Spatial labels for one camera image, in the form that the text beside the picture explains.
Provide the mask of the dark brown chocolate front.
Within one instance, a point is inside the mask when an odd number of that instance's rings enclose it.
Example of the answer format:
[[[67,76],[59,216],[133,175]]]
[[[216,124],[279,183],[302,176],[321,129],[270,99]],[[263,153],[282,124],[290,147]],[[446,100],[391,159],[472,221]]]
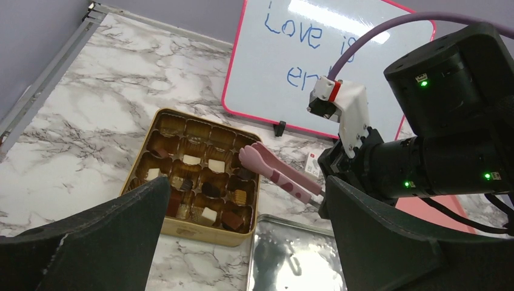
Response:
[[[181,195],[179,193],[172,193],[169,199],[169,204],[166,211],[166,216],[175,217],[181,205]]]

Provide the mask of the white round chocolate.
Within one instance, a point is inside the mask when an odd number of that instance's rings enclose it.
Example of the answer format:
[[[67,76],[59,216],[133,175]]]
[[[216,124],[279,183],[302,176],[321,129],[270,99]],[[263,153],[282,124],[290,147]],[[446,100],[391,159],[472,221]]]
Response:
[[[159,168],[148,169],[147,176],[145,178],[146,181],[151,181],[161,175],[161,171]]]

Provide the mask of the pink silicone tongs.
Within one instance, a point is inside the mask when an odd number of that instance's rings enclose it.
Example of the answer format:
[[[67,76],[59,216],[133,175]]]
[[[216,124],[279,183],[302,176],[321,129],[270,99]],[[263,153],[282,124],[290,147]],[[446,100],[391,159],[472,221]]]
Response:
[[[324,196],[322,186],[279,159],[263,143],[255,142],[242,147],[239,160],[245,169],[267,178],[302,203],[310,204],[317,210],[321,208],[313,195]]]

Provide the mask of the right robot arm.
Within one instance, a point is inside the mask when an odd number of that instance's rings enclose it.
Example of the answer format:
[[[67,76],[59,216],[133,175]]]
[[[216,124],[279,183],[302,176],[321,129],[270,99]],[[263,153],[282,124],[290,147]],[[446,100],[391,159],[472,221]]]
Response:
[[[487,22],[425,44],[384,70],[414,137],[384,142],[367,127],[354,157],[341,140],[325,150],[324,178],[337,177],[395,206],[415,197],[457,222],[513,235],[513,32]],[[508,217],[502,228],[471,221],[436,198],[482,193]]]

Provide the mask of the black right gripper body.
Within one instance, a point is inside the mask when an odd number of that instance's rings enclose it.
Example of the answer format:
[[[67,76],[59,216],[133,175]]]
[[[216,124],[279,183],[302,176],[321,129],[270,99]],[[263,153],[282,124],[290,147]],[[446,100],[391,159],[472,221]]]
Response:
[[[390,206],[400,198],[417,197],[426,201],[426,168],[423,146],[426,138],[416,136],[384,142],[377,129],[369,127],[368,136],[361,138],[353,158],[344,151],[339,139],[318,158],[323,177],[335,177],[366,195]]]

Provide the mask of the dark square chocolate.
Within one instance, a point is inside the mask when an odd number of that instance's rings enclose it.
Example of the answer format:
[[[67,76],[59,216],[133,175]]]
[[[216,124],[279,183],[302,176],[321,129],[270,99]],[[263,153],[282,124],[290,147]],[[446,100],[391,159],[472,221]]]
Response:
[[[255,174],[252,171],[243,167],[235,169],[234,174],[243,181],[249,181],[255,178]]]

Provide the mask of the tan waffle chocolate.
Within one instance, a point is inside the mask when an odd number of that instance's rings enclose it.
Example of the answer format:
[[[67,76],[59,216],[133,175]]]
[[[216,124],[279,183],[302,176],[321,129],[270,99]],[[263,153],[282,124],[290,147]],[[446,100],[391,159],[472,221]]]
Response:
[[[239,206],[246,205],[247,204],[247,192],[244,190],[239,190],[239,189],[235,190],[233,192],[232,201]]]

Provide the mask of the white square chocolate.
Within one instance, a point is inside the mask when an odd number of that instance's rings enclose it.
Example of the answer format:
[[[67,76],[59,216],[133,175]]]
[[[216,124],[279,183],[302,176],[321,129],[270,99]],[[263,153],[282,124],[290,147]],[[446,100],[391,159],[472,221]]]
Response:
[[[215,159],[209,159],[208,168],[215,173],[224,173],[225,172],[225,162],[219,161]]]
[[[198,165],[201,163],[201,158],[196,157],[196,156],[191,156],[191,155],[184,155],[182,157],[182,161],[184,164],[194,166],[194,165]]]

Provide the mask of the white chocolate piece front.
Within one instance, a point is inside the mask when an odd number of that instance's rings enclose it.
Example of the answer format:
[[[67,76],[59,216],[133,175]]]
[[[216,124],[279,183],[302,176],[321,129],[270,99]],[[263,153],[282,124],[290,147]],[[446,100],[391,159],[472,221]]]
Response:
[[[205,207],[198,218],[198,223],[204,226],[212,226],[216,222],[217,216],[217,211]]]

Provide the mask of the dark oval chocolate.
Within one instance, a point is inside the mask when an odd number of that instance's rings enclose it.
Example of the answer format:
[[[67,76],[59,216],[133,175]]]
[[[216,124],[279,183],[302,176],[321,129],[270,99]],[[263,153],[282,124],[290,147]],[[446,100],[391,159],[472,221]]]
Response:
[[[213,184],[209,182],[205,182],[202,184],[201,192],[208,197],[211,198],[220,198],[221,197],[221,191],[217,186],[214,186]]]

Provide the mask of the brown chocolate apart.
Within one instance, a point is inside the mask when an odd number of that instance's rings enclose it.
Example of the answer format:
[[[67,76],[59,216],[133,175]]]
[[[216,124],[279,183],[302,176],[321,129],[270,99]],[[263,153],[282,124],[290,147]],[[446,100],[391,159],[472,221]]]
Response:
[[[224,212],[221,216],[221,224],[222,227],[226,230],[238,232],[243,227],[244,220],[238,214],[232,211],[227,211]]]

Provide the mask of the dark fluted cup chocolate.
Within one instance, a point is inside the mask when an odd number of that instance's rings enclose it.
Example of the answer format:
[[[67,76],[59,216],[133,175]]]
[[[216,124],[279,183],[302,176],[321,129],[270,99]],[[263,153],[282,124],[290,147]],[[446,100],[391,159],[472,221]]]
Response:
[[[194,183],[191,179],[184,179],[179,187],[180,192],[189,192],[192,190]]]

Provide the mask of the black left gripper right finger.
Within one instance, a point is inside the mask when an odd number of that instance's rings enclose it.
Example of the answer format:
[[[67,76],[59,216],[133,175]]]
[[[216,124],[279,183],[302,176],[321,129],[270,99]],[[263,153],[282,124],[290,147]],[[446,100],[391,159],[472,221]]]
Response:
[[[343,180],[325,200],[349,290],[512,290],[513,240],[432,224]]]

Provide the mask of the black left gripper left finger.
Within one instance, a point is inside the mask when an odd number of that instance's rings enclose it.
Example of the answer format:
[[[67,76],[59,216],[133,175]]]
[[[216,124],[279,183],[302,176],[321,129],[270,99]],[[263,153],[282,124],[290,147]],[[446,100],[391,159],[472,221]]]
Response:
[[[144,290],[171,194],[165,177],[1,237],[2,290]]]

